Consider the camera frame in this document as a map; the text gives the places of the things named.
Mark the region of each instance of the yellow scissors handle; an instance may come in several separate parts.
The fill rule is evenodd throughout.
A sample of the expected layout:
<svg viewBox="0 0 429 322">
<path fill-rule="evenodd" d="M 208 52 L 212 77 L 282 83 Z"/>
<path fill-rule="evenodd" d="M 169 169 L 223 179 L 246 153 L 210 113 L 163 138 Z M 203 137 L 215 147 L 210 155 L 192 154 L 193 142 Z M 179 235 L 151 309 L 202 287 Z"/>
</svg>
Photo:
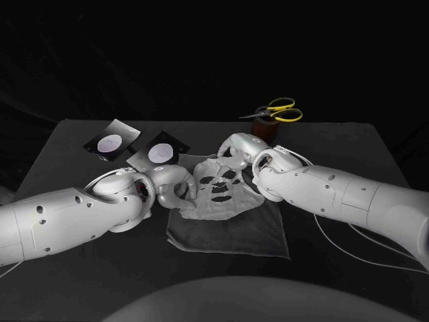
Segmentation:
<svg viewBox="0 0 429 322">
<path fill-rule="evenodd" d="M 281 106 L 271 106 L 278 101 L 288 101 L 288 105 Z M 288 97 L 281 97 L 280 99 L 275 99 L 269 104 L 267 109 L 272 109 L 272 111 L 282 111 L 285 109 L 291 109 L 295 106 L 295 99 L 290 99 Z"/>
<path fill-rule="evenodd" d="M 282 114 L 282 112 L 290 112 L 290 111 L 300 112 L 300 116 L 295 119 L 284 119 L 282 117 L 275 116 L 277 114 Z M 271 117 L 281 122 L 295 122 L 304 117 L 304 114 L 300 109 L 284 109 L 278 112 L 274 112 L 274 114 L 271 114 Z"/>
</svg>

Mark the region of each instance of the black curtain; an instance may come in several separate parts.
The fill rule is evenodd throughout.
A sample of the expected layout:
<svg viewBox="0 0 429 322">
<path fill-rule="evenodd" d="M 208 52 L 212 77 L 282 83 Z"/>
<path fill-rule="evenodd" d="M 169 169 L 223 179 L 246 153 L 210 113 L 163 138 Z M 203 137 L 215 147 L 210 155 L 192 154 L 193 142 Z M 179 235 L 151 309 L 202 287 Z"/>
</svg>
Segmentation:
<svg viewBox="0 0 429 322">
<path fill-rule="evenodd" d="M 428 28 L 409 21 L 376 28 L 375 18 L 357 28 L 356 21 L 300 25 L 282 15 L 147 14 L 115 7 L 0 13 L 10 188 L 62 119 L 238 121 L 292 97 L 303 121 L 372 123 L 399 152 L 429 122 Z"/>
</svg>

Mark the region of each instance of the gray table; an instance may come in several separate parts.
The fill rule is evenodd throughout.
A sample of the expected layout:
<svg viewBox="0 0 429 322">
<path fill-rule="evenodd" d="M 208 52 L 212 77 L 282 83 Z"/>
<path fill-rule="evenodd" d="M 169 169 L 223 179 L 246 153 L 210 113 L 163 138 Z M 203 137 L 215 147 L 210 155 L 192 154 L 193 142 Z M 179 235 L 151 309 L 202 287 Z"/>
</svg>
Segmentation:
<svg viewBox="0 0 429 322">
<path fill-rule="evenodd" d="M 231 134 L 249 133 L 251 123 L 124 121 L 143 134 L 138 150 L 167 131 L 192 149 L 216 153 Z M 82 145 L 108 121 L 62 121 L 33 164 L 16 199 L 72 186 L 82 188 L 101 174 L 128 166 L 89 154 Z M 291 123 L 274 142 L 314 164 L 408 186 L 375 127 L 364 123 Z M 271 276 L 311 282 L 356 294 L 429 321 L 429 276 L 360 262 L 328 243 L 313 215 L 280 204 L 292 260 L 180 251 L 166 240 L 169 209 L 124 233 L 107 233 L 69 251 L 25 262 L 0 280 L 0 321 L 100 321 L 133 300 L 180 282 L 203 277 Z M 403 256 L 367 241 L 330 219 L 321 225 L 340 246 L 367 260 L 419 268 Z"/>
</svg>

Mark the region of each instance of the round sticker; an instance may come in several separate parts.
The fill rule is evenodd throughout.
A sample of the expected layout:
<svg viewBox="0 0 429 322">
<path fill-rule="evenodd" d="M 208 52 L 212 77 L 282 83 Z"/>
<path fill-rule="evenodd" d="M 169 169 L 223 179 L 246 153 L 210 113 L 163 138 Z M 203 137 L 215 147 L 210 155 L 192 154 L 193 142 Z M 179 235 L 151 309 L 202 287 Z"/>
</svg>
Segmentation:
<svg viewBox="0 0 429 322">
<path fill-rule="evenodd" d="M 166 144 L 157 144 L 148 152 L 148 159 L 153 163 L 163 163 L 173 157 L 173 147 Z"/>
<path fill-rule="evenodd" d="M 123 138 L 118 134 L 112 134 L 111 136 L 105 136 L 97 144 L 97 150 L 100 152 L 112 152 L 123 143 Z"/>
</svg>

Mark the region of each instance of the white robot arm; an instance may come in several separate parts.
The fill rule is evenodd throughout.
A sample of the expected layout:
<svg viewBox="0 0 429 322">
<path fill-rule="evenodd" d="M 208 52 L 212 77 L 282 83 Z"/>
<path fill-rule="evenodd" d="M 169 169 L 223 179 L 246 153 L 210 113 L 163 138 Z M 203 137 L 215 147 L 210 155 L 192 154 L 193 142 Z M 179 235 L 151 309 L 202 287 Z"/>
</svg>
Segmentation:
<svg viewBox="0 0 429 322">
<path fill-rule="evenodd" d="M 223 157 L 231 148 L 232 158 Z M 324 166 L 304 166 L 281 148 L 236 133 L 219 149 L 219 163 L 242 170 L 252 163 L 265 198 L 357 225 L 390 238 L 429 271 L 429 193 L 369 180 Z"/>
<path fill-rule="evenodd" d="M 182 166 L 144 173 L 124 168 L 94 182 L 91 193 L 64 189 L 0 207 L 0 266 L 64 252 L 108 230 L 130 230 L 150 217 L 156 197 L 166 208 L 195 209 L 179 198 L 187 187 L 195 199 L 195 179 Z"/>
</svg>

